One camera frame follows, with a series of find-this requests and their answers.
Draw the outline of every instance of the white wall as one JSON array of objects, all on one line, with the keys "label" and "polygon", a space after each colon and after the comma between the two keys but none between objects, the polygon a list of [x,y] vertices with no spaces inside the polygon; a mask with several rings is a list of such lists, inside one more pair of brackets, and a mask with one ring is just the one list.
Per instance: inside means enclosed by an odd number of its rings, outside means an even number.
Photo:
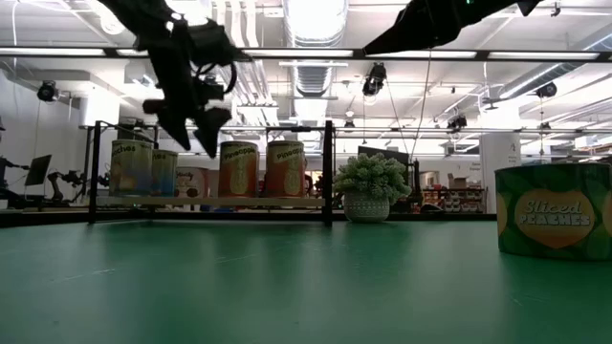
[{"label": "white wall", "polygon": [[[66,173],[82,170],[86,133],[78,129],[79,111],[73,109],[69,117],[68,106],[63,103],[47,104],[36,97],[36,93],[8,80],[0,71],[0,116],[7,131],[2,133],[0,156],[18,164],[29,165],[34,157],[52,154],[52,168]],[[8,168],[5,179],[10,190],[23,194],[27,172]],[[58,182],[66,198],[74,189],[62,181]],[[51,185],[28,187],[28,194],[53,195]]]}]

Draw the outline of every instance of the can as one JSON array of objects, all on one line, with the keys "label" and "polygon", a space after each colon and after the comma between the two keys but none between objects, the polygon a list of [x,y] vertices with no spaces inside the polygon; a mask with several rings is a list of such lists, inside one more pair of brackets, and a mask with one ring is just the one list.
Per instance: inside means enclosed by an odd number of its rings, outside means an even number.
[{"label": "can", "polygon": [[495,171],[499,249],[541,258],[612,260],[611,175],[603,163]]},{"label": "can", "polygon": [[111,196],[148,196],[151,193],[153,145],[140,140],[114,140],[111,153]]},{"label": "can", "polygon": [[178,198],[208,197],[208,170],[201,167],[177,167],[174,196]]},{"label": "can", "polygon": [[221,143],[219,197],[256,197],[259,173],[257,145],[242,141]]},{"label": "can", "polygon": [[151,196],[174,196],[176,163],[179,155],[162,149],[153,150],[151,170]]},{"label": "can", "polygon": [[304,168],[304,144],[302,142],[284,140],[268,143],[266,197],[302,197]]}]

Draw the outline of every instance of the potted plant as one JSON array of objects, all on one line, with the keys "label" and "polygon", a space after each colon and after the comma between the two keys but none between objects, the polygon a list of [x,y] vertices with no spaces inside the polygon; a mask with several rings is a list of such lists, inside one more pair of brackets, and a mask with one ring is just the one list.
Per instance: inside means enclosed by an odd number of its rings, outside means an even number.
[{"label": "potted plant", "polygon": [[349,158],[334,178],[337,192],[344,193],[344,214],[357,223],[377,223],[389,216],[389,207],[410,194],[405,185],[405,166],[383,154]]}]

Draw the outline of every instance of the security camera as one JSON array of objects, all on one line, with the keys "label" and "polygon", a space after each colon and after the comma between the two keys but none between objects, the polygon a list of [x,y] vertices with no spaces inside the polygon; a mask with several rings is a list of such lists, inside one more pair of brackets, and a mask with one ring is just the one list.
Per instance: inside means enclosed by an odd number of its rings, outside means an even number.
[{"label": "security camera", "polygon": [[555,85],[554,82],[546,84],[537,89],[537,91],[535,91],[535,94],[540,98],[554,97],[557,94],[557,85]]},{"label": "security camera", "polygon": [[363,84],[363,95],[372,97],[377,95],[384,86],[386,80],[386,68],[381,62],[375,62],[370,74],[365,79]]},{"label": "security camera", "polygon": [[57,101],[59,99],[59,91],[55,87],[55,81],[43,81],[36,95],[38,99],[45,102]]}]

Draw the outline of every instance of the shelf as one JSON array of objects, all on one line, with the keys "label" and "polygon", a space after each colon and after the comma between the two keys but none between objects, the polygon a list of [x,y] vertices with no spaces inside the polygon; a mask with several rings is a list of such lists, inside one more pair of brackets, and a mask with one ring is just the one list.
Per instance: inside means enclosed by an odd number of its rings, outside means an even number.
[{"label": "shelf", "polygon": [[322,199],[98,197],[98,205],[324,206]]}]

